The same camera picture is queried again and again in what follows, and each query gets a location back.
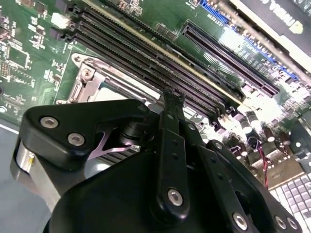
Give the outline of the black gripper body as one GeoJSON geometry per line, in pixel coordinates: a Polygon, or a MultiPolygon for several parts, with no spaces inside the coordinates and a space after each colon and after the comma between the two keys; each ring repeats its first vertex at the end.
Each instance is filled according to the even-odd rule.
{"type": "Polygon", "coordinates": [[[140,153],[67,191],[49,221],[51,233],[226,233],[206,175],[183,167],[190,212],[172,225],[154,213],[159,158],[140,153]]]}

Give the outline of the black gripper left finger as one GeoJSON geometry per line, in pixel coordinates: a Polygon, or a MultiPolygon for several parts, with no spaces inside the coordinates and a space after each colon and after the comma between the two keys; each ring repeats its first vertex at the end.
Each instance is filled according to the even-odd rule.
{"type": "Polygon", "coordinates": [[[159,158],[154,213],[172,225],[190,212],[185,135],[177,97],[166,91],[160,113],[137,99],[38,106],[22,118],[12,158],[16,181],[38,194],[51,213],[74,186],[130,156],[159,158]]]}

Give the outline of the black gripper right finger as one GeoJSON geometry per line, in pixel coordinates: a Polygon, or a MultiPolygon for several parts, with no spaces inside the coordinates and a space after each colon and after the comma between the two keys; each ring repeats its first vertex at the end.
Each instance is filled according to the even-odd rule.
{"type": "Polygon", "coordinates": [[[176,113],[198,181],[207,179],[216,212],[216,233],[300,233],[298,221],[257,178],[219,141],[204,144],[196,127],[183,113],[185,98],[177,97],[176,113]]]}

